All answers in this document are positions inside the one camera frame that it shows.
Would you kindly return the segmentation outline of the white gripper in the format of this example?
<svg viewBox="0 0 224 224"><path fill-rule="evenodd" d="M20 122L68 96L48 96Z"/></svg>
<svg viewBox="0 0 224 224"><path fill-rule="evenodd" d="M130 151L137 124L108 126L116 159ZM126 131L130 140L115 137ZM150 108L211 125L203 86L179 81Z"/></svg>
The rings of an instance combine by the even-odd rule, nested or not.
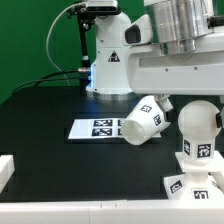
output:
<svg viewBox="0 0 224 224"><path fill-rule="evenodd" d="M126 69L135 93L158 94L155 100L166 122L174 123L177 112L164 94L219 95L216 125L224 128L224 34L198 38L193 53L162 55L156 45L131 47Z"/></svg>

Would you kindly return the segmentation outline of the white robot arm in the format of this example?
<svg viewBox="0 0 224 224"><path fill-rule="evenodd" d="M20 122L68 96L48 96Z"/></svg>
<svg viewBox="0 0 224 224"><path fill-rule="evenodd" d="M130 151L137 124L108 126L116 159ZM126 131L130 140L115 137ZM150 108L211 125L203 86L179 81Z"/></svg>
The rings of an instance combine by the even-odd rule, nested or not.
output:
<svg viewBox="0 0 224 224"><path fill-rule="evenodd" d="M215 95L223 109L224 16L213 0L144 0L135 21L114 0L90 0L97 56L90 88L99 94Z"/></svg>

